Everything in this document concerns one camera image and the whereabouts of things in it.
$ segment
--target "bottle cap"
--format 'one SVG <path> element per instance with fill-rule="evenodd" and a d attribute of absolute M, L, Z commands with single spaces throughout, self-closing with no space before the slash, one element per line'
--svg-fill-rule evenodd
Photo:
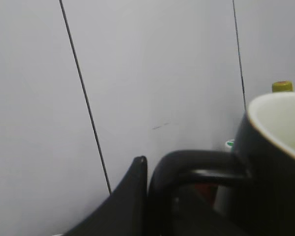
<path fill-rule="evenodd" d="M 293 91 L 293 84 L 291 81 L 279 81 L 272 84 L 272 92 Z"/>

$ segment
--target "black object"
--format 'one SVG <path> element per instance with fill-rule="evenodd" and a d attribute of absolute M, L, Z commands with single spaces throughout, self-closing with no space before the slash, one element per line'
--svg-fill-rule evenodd
<path fill-rule="evenodd" d="M 147 172 L 147 159 L 136 157 L 111 196 L 64 236 L 142 236 Z"/>
<path fill-rule="evenodd" d="M 282 133 L 282 127 L 273 127 L 267 113 L 262 113 L 267 110 L 248 110 L 237 132 L 233 153 L 185 150 L 170 153 L 160 161 L 149 187 L 147 218 L 151 227 L 148 236 L 176 235 L 172 221 L 174 193 L 180 186 L 196 182 L 233 186 L 230 220 L 249 235 L 295 236 L 295 152 L 282 147 L 264 128 L 271 125 Z M 256 117 L 253 120 L 249 113 L 261 115 L 265 124 L 258 126 L 262 121 Z M 274 124 L 280 124 L 280 118 L 277 117 Z M 288 123 L 286 117 L 282 123 Z M 293 133 L 282 135 L 294 137 Z M 199 214 L 209 216 L 211 213 L 201 211 Z M 205 228 L 208 222 L 217 228 L 223 227 L 218 217 L 198 219 L 199 229 Z M 236 227 L 224 229 L 223 234 L 208 230 L 207 235 L 242 234 Z"/>
<path fill-rule="evenodd" d="M 243 186 L 251 184 L 251 176 L 233 154 L 226 152 L 185 150 L 166 155 L 155 168 L 149 187 L 147 236 L 245 236 L 238 227 L 209 206 L 204 206 L 199 198 L 198 201 L 193 200 L 194 207 L 190 206 L 189 200 L 184 200 L 185 203 L 175 210 L 175 199 L 181 201 L 179 195 L 192 199 L 192 196 L 184 193 L 184 189 L 178 191 L 179 187 L 201 182 Z M 175 227 L 173 214 L 184 215 L 188 219 L 185 225 L 197 223 L 192 224 L 193 228 Z"/>
<path fill-rule="evenodd" d="M 213 211 L 194 185 L 174 191 L 172 225 L 175 236 L 248 236 Z"/>

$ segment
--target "black plastic piece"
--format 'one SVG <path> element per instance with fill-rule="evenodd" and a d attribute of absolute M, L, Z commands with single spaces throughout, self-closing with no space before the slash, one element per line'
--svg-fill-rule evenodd
<path fill-rule="evenodd" d="M 64 236 L 142 236 L 147 173 L 147 159 L 136 157 L 111 196 Z"/>
<path fill-rule="evenodd" d="M 182 150 L 166 155 L 154 170 L 149 187 L 146 235 L 175 235 L 171 215 L 173 193 L 184 184 L 201 182 L 242 186 L 251 183 L 251 175 L 231 153 Z M 225 232 L 225 235 L 234 235 L 234 232 Z"/>

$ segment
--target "bottle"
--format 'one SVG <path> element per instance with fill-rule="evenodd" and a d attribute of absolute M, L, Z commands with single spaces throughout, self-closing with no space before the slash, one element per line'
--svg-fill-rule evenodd
<path fill-rule="evenodd" d="M 272 92 L 293 92 L 291 81 L 278 81 L 272 84 Z"/>

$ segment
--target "mug handle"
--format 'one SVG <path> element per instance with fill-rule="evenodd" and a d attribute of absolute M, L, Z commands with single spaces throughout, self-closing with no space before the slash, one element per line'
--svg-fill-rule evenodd
<path fill-rule="evenodd" d="M 169 153 L 156 166 L 148 192 L 149 235 L 171 235 L 172 193 L 191 183 L 241 186 L 252 182 L 248 168 L 234 153 L 180 150 Z"/>

